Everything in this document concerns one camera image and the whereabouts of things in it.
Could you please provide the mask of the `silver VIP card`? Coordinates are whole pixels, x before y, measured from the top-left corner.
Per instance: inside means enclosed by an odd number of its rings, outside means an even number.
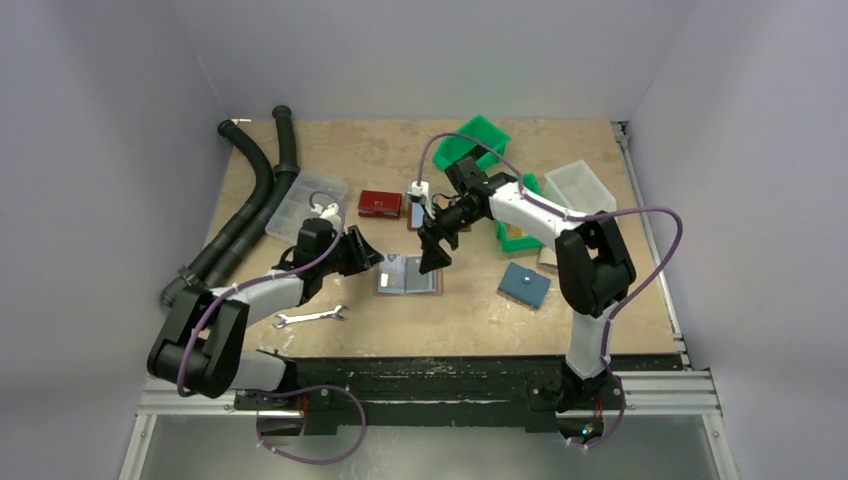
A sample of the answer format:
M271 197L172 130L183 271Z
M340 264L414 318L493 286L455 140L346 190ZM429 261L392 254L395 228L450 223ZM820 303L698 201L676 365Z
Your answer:
M377 291L402 294L405 290L405 264L403 255L389 254L378 266Z

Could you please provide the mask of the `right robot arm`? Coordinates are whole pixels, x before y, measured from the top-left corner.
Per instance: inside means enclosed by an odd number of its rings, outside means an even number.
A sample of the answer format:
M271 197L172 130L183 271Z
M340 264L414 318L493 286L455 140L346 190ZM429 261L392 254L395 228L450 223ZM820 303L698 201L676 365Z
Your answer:
M442 246L457 249L460 231L483 218L520 228L556 254L560 292L573 311L568 368L581 380L601 374L608 361L612 309L622 305L636 278L616 221L602 212L572 213L513 175L487 175L472 159L455 162L445 173L459 196L446 209L434 204L427 182L416 179L408 187L410 199L426 211L417 230L420 273L450 266Z

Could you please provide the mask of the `pink leather card holder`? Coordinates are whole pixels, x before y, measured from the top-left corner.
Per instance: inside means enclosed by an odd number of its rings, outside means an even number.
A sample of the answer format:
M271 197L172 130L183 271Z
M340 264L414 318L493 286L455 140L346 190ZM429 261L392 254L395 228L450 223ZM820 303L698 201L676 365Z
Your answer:
M405 264L405 290L402 294L386 294L377 291L376 269L375 293L377 295L437 295L442 291L441 273L437 270L428 274L419 273L420 255L403 255Z

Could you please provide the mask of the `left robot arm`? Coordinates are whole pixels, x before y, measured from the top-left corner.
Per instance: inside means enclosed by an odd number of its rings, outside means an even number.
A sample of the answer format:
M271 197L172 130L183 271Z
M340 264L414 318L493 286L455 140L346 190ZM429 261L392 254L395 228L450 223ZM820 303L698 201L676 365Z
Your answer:
M383 259L357 226L342 229L329 220L307 219L296 243L266 274L230 287L185 288L148 354L147 372L173 383L181 396L276 391L289 363L277 354L246 350L248 327L306 304L325 277L357 275Z

